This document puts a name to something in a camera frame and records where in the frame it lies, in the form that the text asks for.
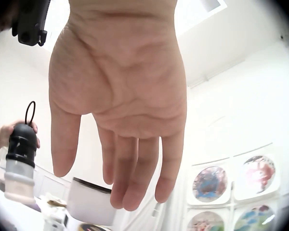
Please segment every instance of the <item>circular painting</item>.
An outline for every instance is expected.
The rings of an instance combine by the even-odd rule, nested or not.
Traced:
[[[201,212],[188,223],[187,231],[224,231],[224,221],[214,212]]]
[[[193,194],[201,202],[212,202],[226,190],[227,176],[224,169],[213,166],[203,169],[193,183]]]
[[[275,166],[269,158],[258,155],[243,164],[245,186],[251,193],[257,194],[266,190],[275,176]]]
[[[273,228],[274,213],[266,205],[254,207],[240,216],[235,231],[270,231]]]

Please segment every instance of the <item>black cord loop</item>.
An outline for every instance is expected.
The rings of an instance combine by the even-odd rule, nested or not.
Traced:
[[[27,123],[27,115],[28,115],[28,111],[29,111],[29,108],[30,108],[31,104],[33,104],[33,113],[32,113],[31,120],[30,120],[30,122],[28,124]],[[26,116],[25,116],[25,124],[28,124],[29,126],[31,126],[32,121],[33,121],[33,117],[34,117],[34,113],[35,113],[35,101],[32,101],[31,103],[29,103],[29,106],[27,107]]]

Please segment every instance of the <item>skylight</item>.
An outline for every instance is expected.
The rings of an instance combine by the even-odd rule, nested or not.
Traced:
[[[187,32],[201,21],[226,7],[223,0],[178,0],[174,14],[177,36]],[[69,15],[70,5],[68,0],[51,0],[45,23],[45,30],[48,33],[43,47],[46,50],[52,52]]]
[[[223,0],[178,0],[174,13],[176,35],[180,36],[226,7]]]

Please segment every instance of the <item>white cylindrical container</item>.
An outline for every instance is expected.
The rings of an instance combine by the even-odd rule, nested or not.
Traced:
[[[111,189],[73,178],[67,199],[67,211],[76,220],[111,226],[116,209],[110,204]]]

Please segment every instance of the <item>hand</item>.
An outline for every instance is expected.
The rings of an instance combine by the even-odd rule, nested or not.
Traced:
[[[5,146],[5,147],[9,146],[9,137],[13,133],[14,127],[19,123],[25,123],[25,121],[24,120],[17,120],[11,124],[3,125],[0,128],[0,149],[3,146]],[[36,126],[36,124],[34,122],[32,122],[31,126],[32,126],[33,130],[35,131],[35,133],[38,133],[38,127]],[[40,148],[40,140],[39,139],[37,142],[37,148]]]
[[[155,198],[163,203],[180,168],[186,120],[174,26],[151,16],[91,14],[87,20],[73,12],[49,70],[54,173],[61,177],[71,169],[81,115],[92,113],[104,181],[113,183],[111,204],[129,211],[139,206],[156,168],[159,137],[163,160]]]

